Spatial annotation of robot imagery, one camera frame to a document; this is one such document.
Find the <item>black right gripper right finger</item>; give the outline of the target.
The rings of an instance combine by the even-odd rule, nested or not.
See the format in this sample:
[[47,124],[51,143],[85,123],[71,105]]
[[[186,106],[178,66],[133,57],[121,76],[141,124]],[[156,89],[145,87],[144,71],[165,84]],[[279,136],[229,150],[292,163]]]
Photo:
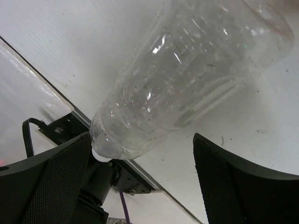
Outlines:
[[193,155],[210,224],[297,224],[299,177],[233,154],[196,133]]

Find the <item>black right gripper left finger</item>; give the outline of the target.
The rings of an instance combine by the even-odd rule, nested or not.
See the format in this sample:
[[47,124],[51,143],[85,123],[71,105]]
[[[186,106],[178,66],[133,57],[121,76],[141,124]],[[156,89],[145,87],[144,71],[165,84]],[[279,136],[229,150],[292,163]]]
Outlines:
[[2,224],[69,224],[91,152],[85,132],[0,168]]

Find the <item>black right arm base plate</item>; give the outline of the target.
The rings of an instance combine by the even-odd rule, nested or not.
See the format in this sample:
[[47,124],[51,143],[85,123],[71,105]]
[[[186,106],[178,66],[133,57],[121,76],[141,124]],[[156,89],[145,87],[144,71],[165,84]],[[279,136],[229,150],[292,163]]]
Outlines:
[[[39,131],[55,144],[60,145],[87,132],[89,124],[89,119],[71,112],[50,124],[43,123]],[[161,185],[132,160],[99,162],[90,155],[83,188],[93,193],[104,182],[110,184],[115,190],[120,189],[131,195],[147,194],[162,189]]]

